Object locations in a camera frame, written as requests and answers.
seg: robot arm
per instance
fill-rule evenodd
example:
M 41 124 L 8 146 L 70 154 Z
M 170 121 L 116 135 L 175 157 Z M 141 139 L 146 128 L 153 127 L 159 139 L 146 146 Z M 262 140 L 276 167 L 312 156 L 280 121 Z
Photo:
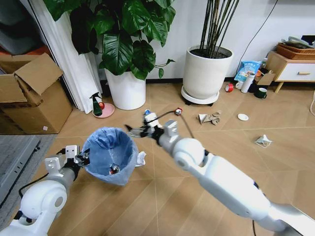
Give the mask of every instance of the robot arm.
M 292 205 L 269 201 L 258 184 L 234 165 L 209 153 L 198 140 L 182 138 L 176 121 L 170 120 L 162 127 L 156 115 L 149 113 L 144 116 L 144 124 L 138 129 L 127 127 L 130 135 L 155 139 L 180 168 L 189 171 L 205 190 L 235 214 L 250 218 L 278 235 L 314 235 L 313 219 Z
M 89 151 L 79 153 L 79 147 L 71 145 L 65 148 L 65 158 L 60 154 L 46 158 L 48 176 L 26 191 L 20 210 L 0 236 L 46 236 L 80 168 L 90 163 Z

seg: open cardboard box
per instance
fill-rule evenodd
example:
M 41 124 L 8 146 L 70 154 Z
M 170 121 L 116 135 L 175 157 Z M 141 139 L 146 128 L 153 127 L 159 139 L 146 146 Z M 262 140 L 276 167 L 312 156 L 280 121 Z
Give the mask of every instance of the open cardboard box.
M 63 71 L 47 54 L 0 56 L 1 134 L 56 134 L 72 111 L 58 80 Z
M 270 85 L 275 78 L 275 73 L 267 73 L 263 76 L 255 76 L 255 82 L 257 85 Z

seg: wicker basket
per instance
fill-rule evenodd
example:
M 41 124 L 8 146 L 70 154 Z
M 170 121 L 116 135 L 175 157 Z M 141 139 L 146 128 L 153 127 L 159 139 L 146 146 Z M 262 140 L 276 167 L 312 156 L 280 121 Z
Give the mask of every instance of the wicker basket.
M 287 46 L 283 43 L 279 43 L 283 48 L 289 49 L 290 51 L 296 52 L 296 53 L 302 53 L 302 54 L 315 54 L 315 48 L 306 48 L 306 49 L 300 49 L 300 48 L 295 48 L 291 46 Z
M 287 48 L 284 48 L 282 45 L 277 46 L 277 53 L 292 60 L 315 60 L 315 53 L 314 54 L 297 53 Z

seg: red tape roll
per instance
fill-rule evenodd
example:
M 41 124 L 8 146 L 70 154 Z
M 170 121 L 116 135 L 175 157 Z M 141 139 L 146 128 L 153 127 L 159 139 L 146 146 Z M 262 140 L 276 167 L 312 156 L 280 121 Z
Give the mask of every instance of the red tape roll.
M 226 92 L 232 92 L 233 91 L 233 84 L 229 83 L 225 86 Z

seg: trash can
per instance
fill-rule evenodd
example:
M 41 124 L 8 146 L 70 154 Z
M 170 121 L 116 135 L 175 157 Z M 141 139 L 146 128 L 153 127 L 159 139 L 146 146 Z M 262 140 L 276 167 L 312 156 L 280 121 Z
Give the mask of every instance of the trash can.
M 138 148 L 121 129 L 104 127 L 89 136 L 82 152 L 90 149 L 90 164 L 85 167 L 92 176 L 111 184 L 125 185 L 137 163 Z

